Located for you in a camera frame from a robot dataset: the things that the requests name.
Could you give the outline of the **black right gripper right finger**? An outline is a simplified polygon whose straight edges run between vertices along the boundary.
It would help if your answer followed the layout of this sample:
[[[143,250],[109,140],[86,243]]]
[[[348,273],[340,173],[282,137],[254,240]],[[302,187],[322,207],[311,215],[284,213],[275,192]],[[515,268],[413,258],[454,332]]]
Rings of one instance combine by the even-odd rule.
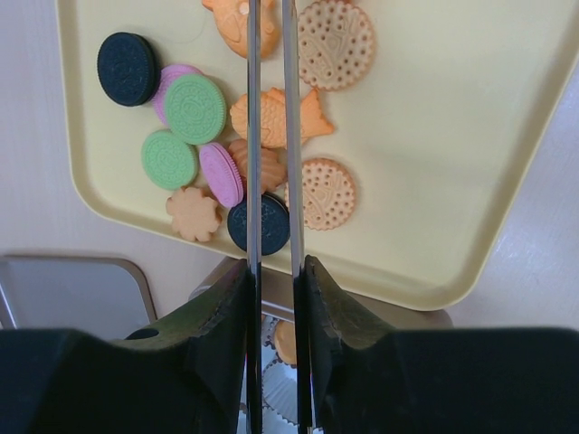
[[[300,432],[578,430],[575,330],[400,330],[312,256],[296,281],[294,311]]]

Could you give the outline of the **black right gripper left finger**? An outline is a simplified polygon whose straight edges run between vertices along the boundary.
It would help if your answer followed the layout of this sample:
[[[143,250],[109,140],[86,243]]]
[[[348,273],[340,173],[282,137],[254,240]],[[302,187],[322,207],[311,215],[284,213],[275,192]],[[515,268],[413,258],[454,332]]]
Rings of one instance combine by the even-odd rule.
[[[4,433],[234,433],[246,355],[244,260],[123,340],[1,334]]]

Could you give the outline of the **metal serving tongs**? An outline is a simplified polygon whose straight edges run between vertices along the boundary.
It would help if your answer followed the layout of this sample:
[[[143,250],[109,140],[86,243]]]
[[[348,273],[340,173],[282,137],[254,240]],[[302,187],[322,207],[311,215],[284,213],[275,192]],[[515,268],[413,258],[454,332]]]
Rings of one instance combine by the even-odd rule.
[[[261,324],[261,257],[277,252],[290,244],[293,277],[294,329],[297,339],[297,412],[298,432],[314,429],[311,409],[308,332],[306,328],[305,253],[303,234],[303,205],[301,194],[301,137],[298,126],[298,15],[293,1],[281,5],[284,49],[284,84],[286,99],[286,129],[292,135],[289,145],[289,209],[273,195],[281,187],[284,176],[273,151],[261,145],[261,1],[251,1],[248,17],[248,138],[247,152],[242,162],[245,172],[245,200],[242,216],[246,228],[242,230],[242,248],[248,251],[251,277],[250,324]]]

